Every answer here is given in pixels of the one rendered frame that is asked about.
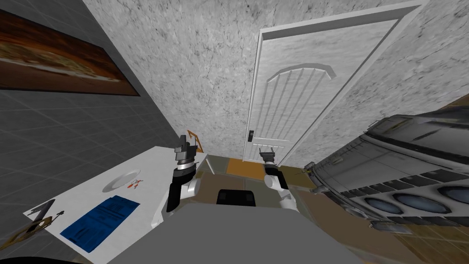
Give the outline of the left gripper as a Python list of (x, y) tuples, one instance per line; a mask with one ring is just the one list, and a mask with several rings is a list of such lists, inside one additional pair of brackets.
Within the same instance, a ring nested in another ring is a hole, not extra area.
[(175, 148), (176, 157), (175, 160), (182, 163), (183, 160), (194, 160), (198, 145), (195, 140), (192, 140), (187, 145), (186, 135), (180, 136), (179, 147)]

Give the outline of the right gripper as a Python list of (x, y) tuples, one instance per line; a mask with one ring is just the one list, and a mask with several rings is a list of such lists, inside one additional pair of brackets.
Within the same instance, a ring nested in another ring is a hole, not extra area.
[(265, 164), (275, 164), (275, 152), (273, 147), (270, 147), (271, 153), (263, 153), (261, 148), (259, 148), (259, 154), (263, 159)]

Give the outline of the white table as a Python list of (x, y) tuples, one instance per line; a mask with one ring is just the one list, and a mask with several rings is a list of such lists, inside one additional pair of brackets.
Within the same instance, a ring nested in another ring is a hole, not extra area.
[(194, 225), (166, 211), (175, 156), (151, 148), (54, 197), (47, 232), (93, 264), (197, 264)]

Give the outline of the white panelled door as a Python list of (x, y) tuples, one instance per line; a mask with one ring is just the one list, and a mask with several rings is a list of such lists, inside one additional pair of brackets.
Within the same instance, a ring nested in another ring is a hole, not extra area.
[(395, 24), (395, 20), (263, 39), (243, 159), (282, 161)]

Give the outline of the white plate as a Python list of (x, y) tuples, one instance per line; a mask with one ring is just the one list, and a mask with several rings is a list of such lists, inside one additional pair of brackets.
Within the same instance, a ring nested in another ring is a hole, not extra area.
[(104, 188), (102, 189), (103, 193), (109, 193), (113, 190), (116, 190), (122, 186), (129, 185), (131, 184), (135, 178), (140, 174), (141, 170), (140, 169), (135, 169), (131, 170), (129, 172), (126, 172), (115, 179), (113, 179), (111, 182), (106, 184)]

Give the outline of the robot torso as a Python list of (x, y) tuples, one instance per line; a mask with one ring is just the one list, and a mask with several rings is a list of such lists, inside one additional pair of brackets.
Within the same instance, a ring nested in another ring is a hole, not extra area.
[(108, 264), (364, 264), (292, 209), (189, 203)]

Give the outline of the blue book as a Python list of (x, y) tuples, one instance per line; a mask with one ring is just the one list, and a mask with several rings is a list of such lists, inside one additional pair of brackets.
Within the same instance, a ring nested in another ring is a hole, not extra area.
[(140, 204), (113, 196), (81, 216), (60, 235), (83, 251), (97, 248)]

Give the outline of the grey metal appliance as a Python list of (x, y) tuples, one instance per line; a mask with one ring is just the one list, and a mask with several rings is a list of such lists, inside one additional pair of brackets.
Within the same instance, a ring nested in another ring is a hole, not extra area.
[(323, 193), (370, 227), (469, 227), (469, 106), (393, 115), (305, 171)]

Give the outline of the black angled tool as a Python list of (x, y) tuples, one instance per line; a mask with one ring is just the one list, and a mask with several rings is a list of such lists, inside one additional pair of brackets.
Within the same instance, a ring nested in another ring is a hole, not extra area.
[(31, 209), (30, 212), (27, 214), (27, 216), (36, 214), (36, 218), (34, 219), (34, 222), (42, 220), (54, 202), (55, 202), (55, 199), (52, 199), (36, 208)]

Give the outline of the brown flat stand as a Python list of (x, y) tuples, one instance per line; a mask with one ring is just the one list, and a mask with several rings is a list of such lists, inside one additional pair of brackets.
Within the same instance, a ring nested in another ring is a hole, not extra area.
[(12, 246), (13, 244), (27, 240), (36, 233), (50, 226), (54, 220), (62, 214), (64, 214), (64, 211), (57, 213), (55, 218), (49, 216), (42, 220), (32, 222), (30, 225), (15, 233), (11, 238), (7, 239), (0, 247), (0, 251)]

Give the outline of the brown wall picture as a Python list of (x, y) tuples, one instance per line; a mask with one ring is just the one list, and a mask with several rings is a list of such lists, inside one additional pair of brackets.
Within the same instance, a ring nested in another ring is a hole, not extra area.
[(1, 9), (0, 89), (138, 96), (101, 47)]

